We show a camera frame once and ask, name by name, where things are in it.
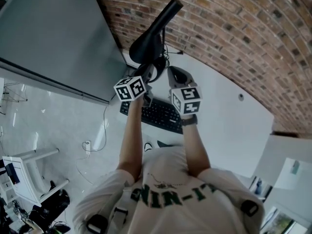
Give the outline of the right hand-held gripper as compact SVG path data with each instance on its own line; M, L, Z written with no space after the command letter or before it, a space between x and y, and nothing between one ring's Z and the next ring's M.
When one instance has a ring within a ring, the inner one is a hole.
M197 114L200 111L203 96L193 76L175 66L169 66L167 74L171 103L177 112L180 116Z

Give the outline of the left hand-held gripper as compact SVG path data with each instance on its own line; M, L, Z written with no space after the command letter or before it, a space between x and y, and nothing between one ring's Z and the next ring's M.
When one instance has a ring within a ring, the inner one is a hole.
M121 79L114 90L121 102L130 102L143 96L143 107L150 107L153 100L149 82L153 75L152 64L142 64L128 78Z

